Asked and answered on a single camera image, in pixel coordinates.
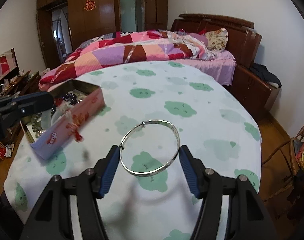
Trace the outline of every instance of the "blue gripper pad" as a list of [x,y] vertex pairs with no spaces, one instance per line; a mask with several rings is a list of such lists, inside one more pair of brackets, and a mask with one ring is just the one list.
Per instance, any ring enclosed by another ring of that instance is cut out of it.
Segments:
[[190,192],[194,194],[196,198],[199,198],[200,189],[198,185],[198,177],[202,177],[202,174],[199,173],[199,169],[194,163],[197,159],[193,158],[186,145],[180,147],[179,158]]
[[99,197],[103,198],[105,194],[107,194],[110,190],[114,175],[116,173],[117,166],[120,161],[120,148],[117,146],[113,146],[108,153],[107,157],[104,159],[104,166],[98,167],[101,168],[101,185],[99,191]]

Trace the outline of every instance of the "baseboard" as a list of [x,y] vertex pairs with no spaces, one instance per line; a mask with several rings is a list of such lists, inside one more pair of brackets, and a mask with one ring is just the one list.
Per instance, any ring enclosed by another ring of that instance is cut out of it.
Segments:
[[270,122],[274,125],[278,132],[283,136],[284,140],[288,141],[291,139],[291,137],[284,130],[282,125],[279,124],[279,122],[270,114],[270,112],[267,112],[266,118],[270,120]]

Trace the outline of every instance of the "wooden bedside cabinet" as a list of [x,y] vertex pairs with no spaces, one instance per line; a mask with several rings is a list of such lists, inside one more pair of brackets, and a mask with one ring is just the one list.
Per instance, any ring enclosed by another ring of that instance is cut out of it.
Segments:
[[258,122],[270,111],[280,89],[272,87],[247,68],[237,65],[229,91]]

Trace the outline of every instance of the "chinese character decoration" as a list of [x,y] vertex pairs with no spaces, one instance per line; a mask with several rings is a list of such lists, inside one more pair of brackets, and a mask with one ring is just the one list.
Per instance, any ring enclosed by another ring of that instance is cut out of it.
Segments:
[[87,10],[87,11],[90,11],[90,10],[94,10],[95,9],[95,1],[90,1],[90,0],[87,0],[85,2],[85,6],[84,6],[84,9]]

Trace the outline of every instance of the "frosted glass panel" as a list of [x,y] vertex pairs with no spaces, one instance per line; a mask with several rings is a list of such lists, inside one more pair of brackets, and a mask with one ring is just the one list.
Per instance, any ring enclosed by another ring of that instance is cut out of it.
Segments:
[[135,0],[120,0],[121,29],[123,32],[136,32]]

